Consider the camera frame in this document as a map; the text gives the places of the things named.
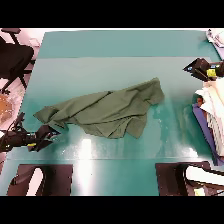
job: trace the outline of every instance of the wrinkled green towel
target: wrinkled green towel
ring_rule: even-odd
[[[106,91],[76,97],[34,114],[44,124],[65,127],[79,125],[85,133],[121,138],[125,131],[140,137],[147,121],[150,104],[164,98],[158,78],[119,91]]]

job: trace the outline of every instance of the black office chair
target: black office chair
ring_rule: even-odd
[[[19,28],[2,28],[2,32],[9,33],[15,44],[6,43],[5,40],[0,37],[0,79],[8,79],[9,81],[0,89],[0,93],[9,94],[7,90],[8,86],[19,77],[24,88],[26,83],[24,80],[24,74],[30,74],[31,70],[25,70],[29,63],[34,64],[35,61],[31,61],[34,50],[30,46],[20,45],[16,39],[15,34],[20,32]]]

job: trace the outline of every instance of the table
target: table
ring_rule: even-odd
[[[88,91],[90,93],[100,91],[102,85],[97,85],[97,81],[104,80],[100,76],[96,76],[98,80],[94,82],[92,80],[95,76],[91,77],[90,74],[88,76],[88,71],[83,76],[70,73],[69,68],[72,68],[73,63],[82,62],[83,59],[79,58],[83,57],[86,58],[85,60],[94,57],[95,59],[91,60],[95,60],[96,63],[104,60],[103,58],[111,61],[120,57],[133,57],[133,59],[134,57],[145,59],[161,57],[157,58],[163,61],[161,67],[158,68],[161,71],[164,71],[168,60],[173,61],[170,57],[177,57],[179,65],[181,63],[184,65],[193,59],[189,57],[209,57],[212,61],[220,60],[212,44],[207,42],[205,32],[201,31],[47,33],[21,107],[21,111],[26,113],[24,127],[27,130],[35,131],[41,125],[32,115],[44,105],[52,105]],[[159,135],[158,143],[155,140],[153,144],[150,144],[147,142],[147,136],[143,136],[144,141],[132,139],[129,135],[116,140],[87,136],[79,127],[69,125],[69,131],[64,130],[64,142],[59,145],[55,144],[32,154],[25,147],[13,149],[8,153],[0,176],[0,195],[6,195],[8,185],[16,174],[19,164],[73,164],[71,195],[158,195],[155,163],[208,160],[212,166],[208,144],[191,110],[192,95],[197,88],[201,88],[202,84],[187,73],[177,75],[175,72],[173,76],[178,79],[179,87],[172,86],[169,90],[168,84],[172,82],[166,83],[164,76],[160,75],[159,78],[164,79],[163,82],[161,81],[162,88],[174,94],[169,94],[165,104],[150,108],[148,115],[150,119],[147,123],[149,126],[143,133],[153,135],[155,139]],[[127,84],[131,84],[134,78],[136,76],[126,77]],[[88,79],[92,81],[92,84],[90,82],[84,85],[84,80]],[[119,89],[120,85],[118,82],[115,88]],[[162,113],[162,121],[167,117],[166,112],[169,113],[170,119],[163,122],[165,124],[163,127],[158,125],[160,115],[153,117],[156,110]],[[166,130],[166,126],[172,126],[171,122],[179,126],[174,125],[171,131]]]

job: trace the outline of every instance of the chair seat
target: chair seat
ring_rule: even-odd
[[[10,79],[22,72],[34,54],[32,47],[17,44],[5,44],[0,48],[0,78]]]

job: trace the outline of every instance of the teal table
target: teal table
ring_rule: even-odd
[[[159,77],[166,99],[150,108],[139,139],[105,139],[68,125],[61,142],[38,153],[13,149],[0,176],[0,195],[6,195],[19,164],[73,164],[71,195],[158,195],[155,163],[207,160],[213,167],[191,108],[202,82],[181,70],[196,57],[220,60],[205,32],[47,33],[21,107],[27,130],[40,127],[32,115],[43,106],[153,77]]]

